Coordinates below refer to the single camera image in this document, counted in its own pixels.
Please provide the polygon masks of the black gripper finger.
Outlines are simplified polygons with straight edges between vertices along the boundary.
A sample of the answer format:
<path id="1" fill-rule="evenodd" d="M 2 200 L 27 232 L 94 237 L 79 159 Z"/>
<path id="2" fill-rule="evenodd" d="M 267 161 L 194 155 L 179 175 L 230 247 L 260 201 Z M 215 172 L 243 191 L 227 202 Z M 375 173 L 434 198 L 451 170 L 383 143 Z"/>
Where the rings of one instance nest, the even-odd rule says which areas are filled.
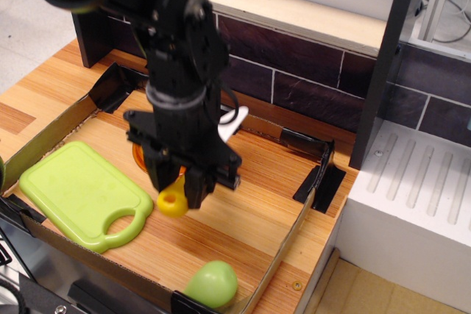
<path id="1" fill-rule="evenodd" d="M 144 162 L 152 184 L 159 192 L 174 183 L 180 175 L 181 163 L 174 159 L 171 152 L 145 151 Z"/>
<path id="2" fill-rule="evenodd" d="M 205 197 L 214 192 L 216 178 L 197 167 L 187 169 L 184 177 L 184 192 L 188 200 L 188 208 L 199 209 Z"/>

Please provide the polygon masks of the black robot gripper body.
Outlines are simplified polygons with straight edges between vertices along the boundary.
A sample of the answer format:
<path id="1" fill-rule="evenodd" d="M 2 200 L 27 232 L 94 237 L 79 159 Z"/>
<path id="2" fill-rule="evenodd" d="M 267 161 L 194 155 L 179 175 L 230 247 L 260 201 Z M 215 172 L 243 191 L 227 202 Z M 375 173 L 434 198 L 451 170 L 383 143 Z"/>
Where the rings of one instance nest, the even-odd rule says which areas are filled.
<path id="1" fill-rule="evenodd" d="M 221 116 L 217 106 L 214 111 L 200 107 L 183 113 L 128 110 L 124 120 L 129 124 L 128 139 L 144 152 L 171 152 L 181 166 L 201 168 L 215 176 L 216 184 L 234 190 L 240 182 L 242 159 L 219 137 Z"/>

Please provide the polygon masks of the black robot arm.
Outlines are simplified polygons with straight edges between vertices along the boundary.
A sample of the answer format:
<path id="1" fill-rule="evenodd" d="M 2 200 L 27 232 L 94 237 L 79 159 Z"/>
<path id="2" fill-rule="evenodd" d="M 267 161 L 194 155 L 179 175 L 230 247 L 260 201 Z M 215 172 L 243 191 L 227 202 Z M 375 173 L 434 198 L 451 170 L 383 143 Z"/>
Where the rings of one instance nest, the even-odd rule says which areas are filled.
<path id="1" fill-rule="evenodd" d="M 191 209 L 219 183 L 238 185 L 241 158 L 220 138 L 220 79 L 229 50 L 209 0 L 45 0 L 74 13 L 103 9 L 125 17 L 147 61 L 151 112 L 127 111 L 128 138 L 140 145 L 152 184 L 164 190 L 185 167 Z"/>

